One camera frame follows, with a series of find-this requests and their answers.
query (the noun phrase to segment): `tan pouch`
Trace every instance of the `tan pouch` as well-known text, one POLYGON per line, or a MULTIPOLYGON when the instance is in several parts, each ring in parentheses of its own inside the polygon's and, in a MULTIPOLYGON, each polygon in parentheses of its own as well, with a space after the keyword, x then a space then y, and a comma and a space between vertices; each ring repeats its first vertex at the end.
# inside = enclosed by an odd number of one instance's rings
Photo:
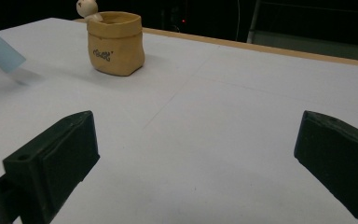
POLYGON ((127 12, 100 12, 102 21, 89 21, 89 59, 95 69, 129 76, 145 62, 141 17, 127 12))

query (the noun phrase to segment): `table surface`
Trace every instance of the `table surface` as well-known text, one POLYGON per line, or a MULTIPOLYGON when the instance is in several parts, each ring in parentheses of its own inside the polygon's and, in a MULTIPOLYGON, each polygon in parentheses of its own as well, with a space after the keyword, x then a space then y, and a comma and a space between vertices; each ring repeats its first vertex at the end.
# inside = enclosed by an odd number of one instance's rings
POLYGON ((76 112, 101 159, 52 223, 358 223, 294 158, 304 110, 358 128, 358 66, 144 34, 130 77, 92 68, 86 24, 0 32, 27 61, 0 70, 2 159, 76 112))

